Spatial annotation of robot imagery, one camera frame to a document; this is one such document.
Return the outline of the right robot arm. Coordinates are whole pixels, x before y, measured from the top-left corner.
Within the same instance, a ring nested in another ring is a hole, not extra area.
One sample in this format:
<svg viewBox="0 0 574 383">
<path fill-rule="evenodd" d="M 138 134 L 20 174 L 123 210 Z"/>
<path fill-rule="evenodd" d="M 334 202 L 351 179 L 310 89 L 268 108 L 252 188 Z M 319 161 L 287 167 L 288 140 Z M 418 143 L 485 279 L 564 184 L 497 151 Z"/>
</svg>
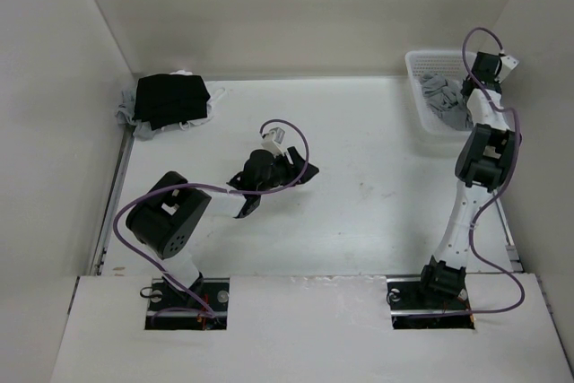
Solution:
<svg viewBox="0 0 574 383">
<path fill-rule="evenodd" d="M 480 216 L 508 185 L 517 164 L 520 133 L 507 116 L 515 112 L 501 105 L 501 83 L 517 66 L 503 51 L 479 52 L 467 68 L 462 95 L 473 129 L 457 158 L 456 200 L 441 242 L 422 269 L 416 297 L 426 307 L 460 298 L 466 292 L 468 255 L 475 253 L 474 232 Z"/>
</svg>

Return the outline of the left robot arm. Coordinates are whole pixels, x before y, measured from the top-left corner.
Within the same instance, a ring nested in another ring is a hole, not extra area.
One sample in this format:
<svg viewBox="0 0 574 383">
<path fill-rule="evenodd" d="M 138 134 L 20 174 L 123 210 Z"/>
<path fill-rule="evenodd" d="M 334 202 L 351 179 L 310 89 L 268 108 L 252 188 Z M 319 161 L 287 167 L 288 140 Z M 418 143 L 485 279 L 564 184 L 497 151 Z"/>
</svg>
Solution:
<svg viewBox="0 0 574 383">
<path fill-rule="evenodd" d="M 169 274 L 164 280 L 171 286 L 170 298 L 180 309 L 189 310 L 201 300 L 203 275 L 193 263 L 187 243 L 206 214 L 243 219 L 261 203 L 263 192 L 311 181 L 319 168 L 291 146 L 279 154 L 265 149 L 254 150 L 243 169 L 228 185 L 234 191 L 219 196 L 215 191 L 182 187 L 187 179 L 169 171 L 152 191 L 165 187 L 177 189 L 150 197 L 135 205 L 126 217 L 126 227 L 135 238 L 151 250 Z"/>
</svg>

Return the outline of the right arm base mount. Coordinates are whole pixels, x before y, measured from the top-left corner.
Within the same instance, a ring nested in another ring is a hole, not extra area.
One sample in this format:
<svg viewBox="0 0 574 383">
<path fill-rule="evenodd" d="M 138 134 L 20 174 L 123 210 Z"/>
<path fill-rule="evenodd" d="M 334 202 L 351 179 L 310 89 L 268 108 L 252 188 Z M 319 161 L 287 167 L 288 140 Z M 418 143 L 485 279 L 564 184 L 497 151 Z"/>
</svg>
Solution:
<svg viewBox="0 0 574 383">
<path fill-rule="evenodd" d="M 474 330 L 470 315 L 443 317 L 470 309 L 466 290 L 457 296 L 442 293 L 422 293 L 418 276 L 387 278 L 387 304 L 391 323 L 396 330 L 410 329 L 469 329 Z"/>
</svg>

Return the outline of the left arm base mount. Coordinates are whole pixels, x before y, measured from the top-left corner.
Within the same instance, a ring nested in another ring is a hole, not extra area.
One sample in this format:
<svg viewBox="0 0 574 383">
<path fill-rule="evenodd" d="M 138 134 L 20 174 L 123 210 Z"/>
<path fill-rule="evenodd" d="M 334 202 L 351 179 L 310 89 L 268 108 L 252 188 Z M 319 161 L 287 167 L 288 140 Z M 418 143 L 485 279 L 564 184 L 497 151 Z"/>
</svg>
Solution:
<svg viewBox="0 0 574 383">
<path fill-rule="evenodd" d="M 146 330 L 226 330 L 230 303 L 229 278 L 204 278 L 192 291 L 211 307 L 214 317 L 207 316 L 206 308 L 185 292 L 179 291 L 163 279 L 153 279 L 139 295 L 147 300 Z"/>
</svg>

